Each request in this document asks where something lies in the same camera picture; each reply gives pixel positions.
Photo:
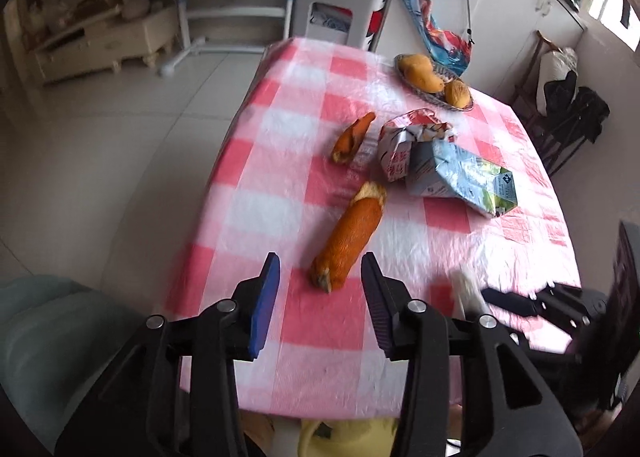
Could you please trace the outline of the white tissue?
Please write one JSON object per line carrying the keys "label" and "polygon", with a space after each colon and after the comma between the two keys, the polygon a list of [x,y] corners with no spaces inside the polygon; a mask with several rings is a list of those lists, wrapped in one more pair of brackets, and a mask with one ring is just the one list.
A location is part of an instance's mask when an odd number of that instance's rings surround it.
{"label": "white tissue", "polygon": [[454,301],[453,318],[473,319],[489,314],[488,304],[480,292],[475,279],[464,265],[452,269],[448,278],[451,284],[451,297]]}

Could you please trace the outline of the orange peel piece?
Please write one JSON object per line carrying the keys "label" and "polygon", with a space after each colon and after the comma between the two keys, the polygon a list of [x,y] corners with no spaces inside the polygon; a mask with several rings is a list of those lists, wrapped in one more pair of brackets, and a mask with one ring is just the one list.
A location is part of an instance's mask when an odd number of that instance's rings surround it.
{"label": "orange peel piece", "polygon": [[346,165],[355,158],[375,117],[373,112],[366,113],[341,133],[331,152],[331,160],[334,164]]}
{"label": "orange peel piece", "polygon": [[363,183],[312,260],[311,285],[325,293],[344,287],[348,274],[378,228],[386,203],[386,189],[376,182]]}

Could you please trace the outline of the blue milk carton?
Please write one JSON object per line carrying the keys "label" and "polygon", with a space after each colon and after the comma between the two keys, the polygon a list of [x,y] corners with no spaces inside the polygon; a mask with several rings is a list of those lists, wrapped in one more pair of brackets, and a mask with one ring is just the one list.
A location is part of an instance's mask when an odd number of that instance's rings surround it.
{"label": "blue milk carton", "polygon": [[488,218],[518,206],[510,170],[445,140],[413,144],[406,185],[412,196],[459,199]]}

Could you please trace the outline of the red snack wrapper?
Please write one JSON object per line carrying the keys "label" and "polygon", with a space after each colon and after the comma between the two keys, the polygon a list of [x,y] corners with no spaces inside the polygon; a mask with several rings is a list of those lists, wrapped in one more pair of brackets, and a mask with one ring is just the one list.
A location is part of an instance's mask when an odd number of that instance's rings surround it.
{"label": "red snack wrapper", "polygon": [[417,108],[408,113],[396,116],[386,121],[380,132],[380,138],[389,134],[406,131],[415,141],[430,142],[434,139],[454,143],[457,134],[454,126],[447,121],[440,120],[434,110]]}

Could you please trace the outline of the small red white carton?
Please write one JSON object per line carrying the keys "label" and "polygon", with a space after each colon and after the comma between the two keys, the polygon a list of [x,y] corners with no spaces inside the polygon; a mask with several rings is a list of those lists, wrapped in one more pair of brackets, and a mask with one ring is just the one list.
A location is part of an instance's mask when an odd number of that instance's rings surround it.
{"label": "small red white carton", "polygon": [[387,181],[395,182],[408,174],[411,148],[417,140],[415,128],[382,127],[378,136],[378,161]]}

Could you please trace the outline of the yellow trash bin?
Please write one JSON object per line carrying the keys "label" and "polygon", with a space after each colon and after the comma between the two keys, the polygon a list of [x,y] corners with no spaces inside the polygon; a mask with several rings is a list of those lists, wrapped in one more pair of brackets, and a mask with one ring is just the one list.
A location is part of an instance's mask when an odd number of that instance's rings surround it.
{"label": "yellow trash bin", "polygon": [[398,423],[395,418],[303,419],[297,455],[390,457]]}

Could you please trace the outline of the pink checkered tablecloth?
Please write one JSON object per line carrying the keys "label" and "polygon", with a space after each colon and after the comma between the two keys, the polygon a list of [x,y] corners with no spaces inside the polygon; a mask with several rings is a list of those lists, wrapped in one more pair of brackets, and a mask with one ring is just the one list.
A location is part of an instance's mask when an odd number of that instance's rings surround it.
{"label": "pink checkered tablecloth", "polygon": [[387,121],[424,102],[387,58],[310,39],[272,46],[232,120],[167,309],[198,314],[280,260],[265,347],[235,366],[240,406],[299,418],[397,414],[406,367],[378,347],[360,281],[383,274],[449,313],[449,275],[529,293],[577,285],[559,199],[513,110],[480,92],[440,113],[465,150],[510,170],[515,208],[486,218],[454,198],[409,194],[381,169]]}

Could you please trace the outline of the black folded chair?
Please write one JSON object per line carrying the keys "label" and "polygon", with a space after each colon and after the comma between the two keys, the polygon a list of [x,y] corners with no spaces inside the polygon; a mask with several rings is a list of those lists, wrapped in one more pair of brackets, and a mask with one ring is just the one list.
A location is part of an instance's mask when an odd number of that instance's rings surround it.
{"label": "black folded chair", "polygon": [[532,125],[533,143],[549,177],[558,173],[587,143],[602,133],[611,110],[594,90],[578,86],[570,70],[564,79],[544,85],[546,114]]}

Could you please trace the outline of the dark wicker fruit basket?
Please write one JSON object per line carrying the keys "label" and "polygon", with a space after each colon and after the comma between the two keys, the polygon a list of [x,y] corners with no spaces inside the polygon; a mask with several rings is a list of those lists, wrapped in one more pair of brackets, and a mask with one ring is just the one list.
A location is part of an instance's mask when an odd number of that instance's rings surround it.
{"label": "dark wicker fruit basket", "polygon": [[394,66],[400,80],[427,103],[453,112],[473,107],[470,88],[449,68],[425,54],[399,54]]}

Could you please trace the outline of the wooden folding stool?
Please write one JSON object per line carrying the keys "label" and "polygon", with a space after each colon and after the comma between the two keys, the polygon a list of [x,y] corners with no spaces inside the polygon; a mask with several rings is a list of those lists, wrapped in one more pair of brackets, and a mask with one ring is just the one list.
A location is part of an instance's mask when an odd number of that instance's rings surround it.
{"label": "wooden folding stool", "polygon": [[535,32],[535,47],[532,56],[529,58],[523,75],[516,81],[508,104],[512,107],[512,110],[516,110],[515,104],[521,101],[530,117],[536,117],[538,114],[536,106],[536,89],[531,89],[528,84],[532,79],[534,70],[538,66],[541,55],[551,52],[560,52],[561,48],[555,44],[551,39],[547,38],[539,29]]}

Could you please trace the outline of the left yellow mango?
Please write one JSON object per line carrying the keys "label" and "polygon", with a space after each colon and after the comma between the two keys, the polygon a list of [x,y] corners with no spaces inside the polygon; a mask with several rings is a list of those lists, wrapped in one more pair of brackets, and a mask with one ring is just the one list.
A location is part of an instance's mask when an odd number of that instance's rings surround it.
{"label": "left yellow mango", "polygon": [[402,76],[423,92],[435,94],[445,89],[445,81],[435,72],[431,60],[422,54],[403,55],[398,60]]}

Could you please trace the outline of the colourful hanging bag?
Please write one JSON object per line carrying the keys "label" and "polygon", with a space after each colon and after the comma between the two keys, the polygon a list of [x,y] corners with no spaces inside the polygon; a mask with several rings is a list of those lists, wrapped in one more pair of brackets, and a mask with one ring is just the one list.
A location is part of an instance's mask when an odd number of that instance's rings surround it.
{"label": "colourful hanging bag", "polygon": [[471,0],[465,1],[465,37],[437,24],[434,0],[401,0],[433,61],[461,76],[471,63],[474,46]]}

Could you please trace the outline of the cream TV stand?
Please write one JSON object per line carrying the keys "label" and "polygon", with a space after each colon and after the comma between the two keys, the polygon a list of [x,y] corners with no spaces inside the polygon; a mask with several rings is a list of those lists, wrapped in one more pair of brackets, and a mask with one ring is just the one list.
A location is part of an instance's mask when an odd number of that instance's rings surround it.
{"label": "cream TV stand", "polygon": [[105,69],[117,73],[128,60],[154,67],[160,54],[171,51],[177,32],[173,8],[128,22],[116,6],[50,37],[29,52],[27,65],[40,86]]}

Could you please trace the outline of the white plastic stool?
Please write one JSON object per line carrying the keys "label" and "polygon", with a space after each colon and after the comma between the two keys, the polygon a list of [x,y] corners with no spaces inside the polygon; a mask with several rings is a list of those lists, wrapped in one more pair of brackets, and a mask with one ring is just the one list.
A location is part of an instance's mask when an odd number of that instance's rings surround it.
{"label": "white plastic stool", "polygon": [[370,50],[382,27],[386,0],[294,0],[294,37]]}

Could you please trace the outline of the pink kettlebell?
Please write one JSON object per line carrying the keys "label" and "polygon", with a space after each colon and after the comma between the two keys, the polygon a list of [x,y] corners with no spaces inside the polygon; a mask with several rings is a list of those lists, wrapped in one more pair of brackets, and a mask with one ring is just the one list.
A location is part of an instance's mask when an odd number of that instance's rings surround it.
{"label": "pink kettlebell", "polygon": [[126,22],[132,22],[149,14],[150,0],[122,0],[122,12],[120,15]]}

